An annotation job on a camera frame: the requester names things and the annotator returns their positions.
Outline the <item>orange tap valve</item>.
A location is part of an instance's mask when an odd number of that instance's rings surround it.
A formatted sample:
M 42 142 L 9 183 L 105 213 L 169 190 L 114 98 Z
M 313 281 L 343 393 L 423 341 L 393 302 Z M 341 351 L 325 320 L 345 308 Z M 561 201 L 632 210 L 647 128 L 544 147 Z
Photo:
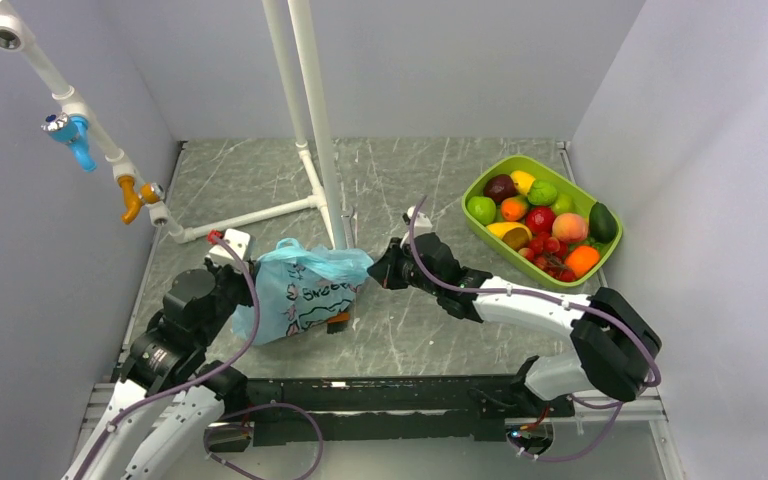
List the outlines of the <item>orange tap valve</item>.
M 143 206 L 161 202 L 165 198 L 161 185 L 146 183 L 137 186 L 135 178 L 130 175 L 118 177 L 117 184 L 123 194 L 125 212 L 121 215 L 121 220 L 125 225 L 131 224 L 137 218 Z

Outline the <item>yellow fake lemon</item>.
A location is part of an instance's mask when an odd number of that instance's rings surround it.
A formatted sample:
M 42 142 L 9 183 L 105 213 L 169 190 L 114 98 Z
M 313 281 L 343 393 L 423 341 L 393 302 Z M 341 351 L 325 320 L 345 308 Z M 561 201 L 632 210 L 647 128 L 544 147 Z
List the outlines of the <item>yellow fake lemon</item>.
M 532 174 L 522 170 L 512 171 L 509 176 L 518 194 L 522 196 L 527 196 L 529 194 L 534 182 L 536 181 L 536 178 Z

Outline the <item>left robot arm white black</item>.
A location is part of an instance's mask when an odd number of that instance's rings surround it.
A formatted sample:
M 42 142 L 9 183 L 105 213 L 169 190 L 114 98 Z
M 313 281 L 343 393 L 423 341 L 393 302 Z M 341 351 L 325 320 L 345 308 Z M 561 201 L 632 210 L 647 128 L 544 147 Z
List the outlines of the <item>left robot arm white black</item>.
M 247 406 L 247 377 L 206 353 L 238 306 L 249 306 L 250 265 L 234 261 L 177 275 L 162 307 L 129 347 L 103 414 L 65 472 L 67 479 L 156 475 L 175 449 L 219 417 Z

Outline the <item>light blue plastic bag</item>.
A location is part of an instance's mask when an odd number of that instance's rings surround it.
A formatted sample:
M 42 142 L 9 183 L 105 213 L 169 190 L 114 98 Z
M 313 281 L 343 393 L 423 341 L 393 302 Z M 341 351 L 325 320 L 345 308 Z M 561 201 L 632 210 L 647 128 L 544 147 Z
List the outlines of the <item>light blue plastic bag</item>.
M 303 333 L 348 310 L 372 264 L 357 248 L 308 250 L 294 238 L 282 239 L 256 262 L 259 310 L 238 306 L 231 330 L 254 345 Z

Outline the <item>yellow fake mango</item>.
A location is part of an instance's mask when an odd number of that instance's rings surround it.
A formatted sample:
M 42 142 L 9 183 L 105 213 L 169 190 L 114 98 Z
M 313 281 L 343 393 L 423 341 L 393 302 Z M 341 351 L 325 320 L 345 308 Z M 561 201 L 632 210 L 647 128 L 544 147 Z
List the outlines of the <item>yellow fake mango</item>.
M 491 223 L 486 226 L 486 229 L 515 251 L 526 248 L 533 239 L 533 234 L 529 228 L 520 222 Z

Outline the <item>white pipe with taps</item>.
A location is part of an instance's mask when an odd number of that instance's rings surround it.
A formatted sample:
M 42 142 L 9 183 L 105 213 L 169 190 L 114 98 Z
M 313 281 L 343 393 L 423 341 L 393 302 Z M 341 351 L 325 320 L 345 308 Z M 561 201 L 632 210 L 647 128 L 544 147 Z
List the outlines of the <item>white pipe with taps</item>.
M 100 150 L 104 160 L 111 168 L 116 184 L 117 178 L 123 175 L 133 176 L 137 186 L 155 183 L 146 182 L 143 179 L 136 164 L 115 143 L 83 96 L 66 80 L 49 59 L 44 50 L 39 46 L 33 31 L 8 1 L 0 1 L 0 50 L 18 53 L 25 58 L 50 91 L 52 99 L 60 107 L 60 110 L 53 114 L 66 112 L 69 115 L 81 115 L 87 119 L 89 122 L 88 138 L 91 154 L 93 146 Z M 156 228 L 171 228 L 176 225 L 165 203 L 165 198 L 161 202 L 143 206 L 140 213 L 144 210 L 149 213 L 151 223 Z

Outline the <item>green fake apple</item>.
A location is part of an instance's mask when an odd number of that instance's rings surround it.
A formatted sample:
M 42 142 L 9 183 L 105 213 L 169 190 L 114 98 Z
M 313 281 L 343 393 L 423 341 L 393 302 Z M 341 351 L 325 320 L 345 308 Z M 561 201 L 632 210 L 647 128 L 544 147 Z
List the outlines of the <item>green fake apple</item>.
M 486 196 L 473 196 L 467 200 L 467 213 L 482 226 L 495 222 L 497 206 L 495 202 Z

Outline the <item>fake peach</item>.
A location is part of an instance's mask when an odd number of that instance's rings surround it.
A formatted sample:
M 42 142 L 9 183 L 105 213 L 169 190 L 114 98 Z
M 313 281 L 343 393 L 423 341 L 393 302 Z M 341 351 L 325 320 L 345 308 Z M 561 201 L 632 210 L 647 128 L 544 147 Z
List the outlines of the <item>fake peach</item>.
M 563 213 L 555 218 L 551 233 L 567 244 L 580 243 L 589 236 L 588 221 L 576 213 Z

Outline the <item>orange fake tangerine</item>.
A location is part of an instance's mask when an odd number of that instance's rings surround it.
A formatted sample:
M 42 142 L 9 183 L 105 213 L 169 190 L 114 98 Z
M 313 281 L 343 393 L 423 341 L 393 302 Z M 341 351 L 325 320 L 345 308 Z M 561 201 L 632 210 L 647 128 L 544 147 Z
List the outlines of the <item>orange fake tangerine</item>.
M 600 252 L 589 245 L 579 245 L 571 250 L 564 260 L 564 265 L 575 276 L 582 278 L 601 260 Z

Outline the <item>light green fake lime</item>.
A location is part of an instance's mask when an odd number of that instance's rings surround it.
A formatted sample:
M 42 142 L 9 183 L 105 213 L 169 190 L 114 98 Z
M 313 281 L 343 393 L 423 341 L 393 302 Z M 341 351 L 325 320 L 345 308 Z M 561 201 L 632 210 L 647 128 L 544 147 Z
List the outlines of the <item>light green fake lime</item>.
M 576 211 L 576 204 L 571 195 L 561 192 L 550 205 L 550 209 L 555 216 L 560 216 L 566 213 L 574 213 Z

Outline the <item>black orange hex key set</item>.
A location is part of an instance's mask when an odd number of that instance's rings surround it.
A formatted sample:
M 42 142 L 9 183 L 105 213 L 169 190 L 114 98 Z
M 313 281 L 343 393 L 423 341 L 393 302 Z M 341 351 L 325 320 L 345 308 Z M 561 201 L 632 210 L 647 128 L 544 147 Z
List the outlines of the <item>black orange hex key set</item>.
M 329 318 L 326 322 L 326 333 L 329 335 L 341 333 L 348 328 L 351 315 L 347 312 L 340 312 Z

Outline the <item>red fake cherry bunch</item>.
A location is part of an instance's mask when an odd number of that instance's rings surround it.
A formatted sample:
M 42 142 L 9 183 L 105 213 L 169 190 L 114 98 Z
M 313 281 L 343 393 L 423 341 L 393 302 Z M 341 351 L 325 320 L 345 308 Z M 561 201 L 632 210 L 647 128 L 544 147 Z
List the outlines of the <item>red fake cherry bunch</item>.
M 569 254 L 567 243 L 546 233 L 529 241 L 517 253 L 550 277 L 565 283 L 578 279 L 576 273 L 566 263 Z

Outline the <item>dark purple fake plum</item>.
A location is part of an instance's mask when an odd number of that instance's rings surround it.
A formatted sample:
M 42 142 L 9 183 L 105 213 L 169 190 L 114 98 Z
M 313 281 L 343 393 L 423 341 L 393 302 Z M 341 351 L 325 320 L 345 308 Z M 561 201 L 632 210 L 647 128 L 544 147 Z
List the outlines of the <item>dark purple fake plum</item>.
M 504 200 L 517 196 L 519 191 L 510 175 L 499 174 L 486 181 L 482 193 L 496 205 L 501 205 Z

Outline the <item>bumpy green fake fruit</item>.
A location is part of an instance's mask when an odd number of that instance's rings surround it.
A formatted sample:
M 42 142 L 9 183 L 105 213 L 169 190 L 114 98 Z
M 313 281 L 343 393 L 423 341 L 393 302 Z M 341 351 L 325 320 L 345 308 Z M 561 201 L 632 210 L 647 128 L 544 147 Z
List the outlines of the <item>bumpy green fake fruit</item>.
M 528 202 L 533 206 L 550 206 L 559 195 L 557 187 L 546 180 L 535 180 L 526 194 Z

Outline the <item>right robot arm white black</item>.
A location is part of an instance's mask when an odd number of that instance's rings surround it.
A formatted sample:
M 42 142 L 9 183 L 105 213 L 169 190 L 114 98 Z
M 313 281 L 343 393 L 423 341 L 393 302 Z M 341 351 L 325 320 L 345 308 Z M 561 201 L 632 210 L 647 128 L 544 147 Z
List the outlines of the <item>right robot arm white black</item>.
M 454 318 L 523 327 L 567 342 L 567 351 L 530 357 L 517 371 L 511 401 L 524 415 L 587 390 L 631 402 L 661 381 L 655 362 L 660 338 L 614 289 L 561 294 L 517 285 L 461 265 L 434 233 L 392 239 L 368 273 L 385 289 L 413 287 L 432 295 Z

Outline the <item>blue tap valve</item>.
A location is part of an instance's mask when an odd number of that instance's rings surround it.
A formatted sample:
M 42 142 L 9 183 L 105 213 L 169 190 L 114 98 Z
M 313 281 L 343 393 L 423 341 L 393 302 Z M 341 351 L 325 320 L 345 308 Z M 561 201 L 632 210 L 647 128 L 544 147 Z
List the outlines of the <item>blue tap valve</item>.
M 41 130 L 52 140 L 65 145 L 75 161 L 85 172 L 93 172 L 97 164 L 92 158 L 88 138 L 89 122 L 81 115 L 66 112 L 48 115 L 41 124 Z

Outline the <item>red fake apple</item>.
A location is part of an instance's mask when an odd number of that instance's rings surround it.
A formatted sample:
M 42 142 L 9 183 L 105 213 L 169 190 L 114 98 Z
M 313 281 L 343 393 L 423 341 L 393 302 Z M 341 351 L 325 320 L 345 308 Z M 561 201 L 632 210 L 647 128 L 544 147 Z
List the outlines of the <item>red fake apple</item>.
M 550 233 L 556 216 L 547 206 L 532 207 L 524 218 L 524 225 L 534 235 Z

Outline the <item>dark green fake avocado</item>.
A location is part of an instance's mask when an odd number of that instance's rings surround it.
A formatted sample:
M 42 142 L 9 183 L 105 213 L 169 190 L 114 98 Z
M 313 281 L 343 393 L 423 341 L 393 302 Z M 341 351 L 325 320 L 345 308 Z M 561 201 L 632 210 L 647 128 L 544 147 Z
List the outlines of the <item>dark green fake avocado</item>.
M 595 203 L 588 216 L 590 236 L 599 243 L 610 243 L 619 234 L 619 223 L 602 203 Z

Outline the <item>small orange fake fruit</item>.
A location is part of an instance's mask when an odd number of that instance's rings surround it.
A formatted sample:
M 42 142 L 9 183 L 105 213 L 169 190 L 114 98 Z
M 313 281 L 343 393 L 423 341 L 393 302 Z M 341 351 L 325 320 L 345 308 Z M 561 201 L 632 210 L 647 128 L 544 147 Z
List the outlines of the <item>small orange fake fruit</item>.
M 504 199 L 499 206 L 499 214 L 504 221 L 519 222 L 529 212 L 530 204 L 524 196 L 518 195 Z

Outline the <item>green plastic fruit tray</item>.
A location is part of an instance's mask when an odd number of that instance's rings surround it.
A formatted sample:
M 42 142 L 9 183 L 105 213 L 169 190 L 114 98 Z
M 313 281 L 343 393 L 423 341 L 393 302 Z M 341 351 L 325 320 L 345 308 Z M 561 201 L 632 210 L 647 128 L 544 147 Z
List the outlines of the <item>green plastic fruit tray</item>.
M 462 196 L 468 227 L 538 284 L 556 290 L 594 278 L 623 235 L 619 217 L 539 161 L 514 155 Z

